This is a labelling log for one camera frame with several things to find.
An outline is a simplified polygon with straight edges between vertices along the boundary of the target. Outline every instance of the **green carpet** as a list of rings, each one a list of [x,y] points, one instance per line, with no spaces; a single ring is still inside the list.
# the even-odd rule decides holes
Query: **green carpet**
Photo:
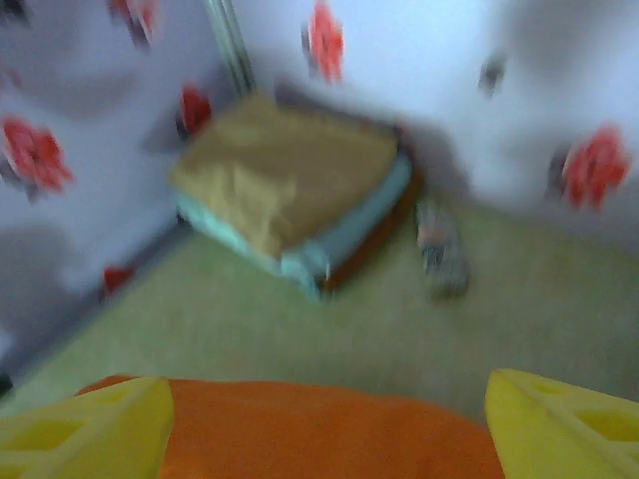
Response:
[[[0,412],[115,373],[344,385],[476,420],[500,367],[639,400],[639,262],[482,208],[452,210],[473,272],[464,299],[428,299],[409,221],[329,304],[192,235]]]

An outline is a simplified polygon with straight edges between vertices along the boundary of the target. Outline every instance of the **orange cushion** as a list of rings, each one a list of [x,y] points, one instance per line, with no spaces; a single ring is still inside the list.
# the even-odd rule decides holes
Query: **orange cushion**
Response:
[[[170,382],[163,479],[503,478],[488,431],[424,402],[288,383]]]

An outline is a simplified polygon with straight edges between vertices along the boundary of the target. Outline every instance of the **yellow plastic object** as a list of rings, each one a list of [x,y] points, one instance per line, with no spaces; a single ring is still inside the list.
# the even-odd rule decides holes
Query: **yellow plastic object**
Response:
[[[639,404],[493,371],[486,416],[506,479],[639,478]]]
[[[172,426],[158,377],[0,418],[0,479],[156,478]]]

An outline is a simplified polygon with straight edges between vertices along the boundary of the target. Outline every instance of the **red flower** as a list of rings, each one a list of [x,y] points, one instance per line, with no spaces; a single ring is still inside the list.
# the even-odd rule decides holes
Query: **red flower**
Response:
[[[15,174],[43,190],[62,192],[73,175],[49,130],[37,130],[17,117],[3,122],[4,154]]]
[[[197,133],[213,117],[209,99],[192,86],[182,89],[182,123],[189,135]]]
[[[311,55],[327,82],[341,80],[343,35],[324,1],[319,0],[310,24]]]
[[[570,203],[579,207],[587,199],[600,209],[606,192],[621,184],[629,168],[620,132],[613,127],[600,129],[568,154],[564,178]]]

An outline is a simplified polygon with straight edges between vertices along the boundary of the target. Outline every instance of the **wall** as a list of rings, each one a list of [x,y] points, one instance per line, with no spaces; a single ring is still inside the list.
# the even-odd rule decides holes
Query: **wall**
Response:
[[[639,4],[632,0],[328,0],[343,78],[310,76],[301,27],[314,0],[235,0],[253,71],[349,110],[409,119],[433,184],[639,254],[637,169],[603,210],[545,198],[557,148],[606,122],[639,152]],[[494,52],[494,95],[478,89]]]
[[[0,13],[0,160],[11,155],[7,119],[19,118],[37,142],[55,139],[61,157],[48,161],[61,160],[69,177],[61,191],[42,188],[41,178],[44,195],[33,201],[24,178],[15,182],[9,171],[0,183],[5,367],[75,320],[68,311],[99,285],[106,265],[126,261],[175,221],[166,175],[184,146],[176,131],[183,84],[194,82],[214,109],[234,97],[203,1],[154,2],[158,15],[144,17],[147,29],[135,35],[127,28],[135,16],[109,3],[126,2],[26,0],[28,22]]]

